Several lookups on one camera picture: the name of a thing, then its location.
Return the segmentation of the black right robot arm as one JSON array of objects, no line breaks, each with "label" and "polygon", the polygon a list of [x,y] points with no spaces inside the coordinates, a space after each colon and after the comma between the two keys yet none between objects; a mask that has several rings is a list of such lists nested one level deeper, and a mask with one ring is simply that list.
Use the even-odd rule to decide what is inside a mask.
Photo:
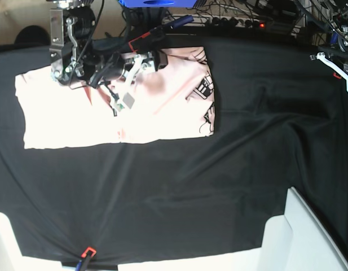
[{"label": "black right robot arm", "polygon": [[103,88],[110,97],[114,113],[132,108],[134,97],[127,90],[110,90],[111,81],[131,85],[141,73],[153,73],[165,68],[167,55],[155,46],[165,36],[161,23],[135,34],[143,21],[141,9],[120,3],[126,26],[122,37],[107,39],[100,47],[93,39],[103,10],[95,14],[92,1],[55,1],[50,11],[51,75],[63,86],[75,83],[94,89]]}]

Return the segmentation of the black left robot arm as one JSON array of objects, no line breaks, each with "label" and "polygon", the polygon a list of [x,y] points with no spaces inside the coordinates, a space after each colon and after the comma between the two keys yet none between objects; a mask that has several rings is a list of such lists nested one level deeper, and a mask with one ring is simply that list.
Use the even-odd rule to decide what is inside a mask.
[{"label": "black left robot arm", "polygon": [[318,53],[310,58],[321,61],[333,70],[334,77],[345,80],[348,93],[348,1],[310,1],[316,13],[304,7],[301,1],[295,4],[327,38],[318,46]]}]

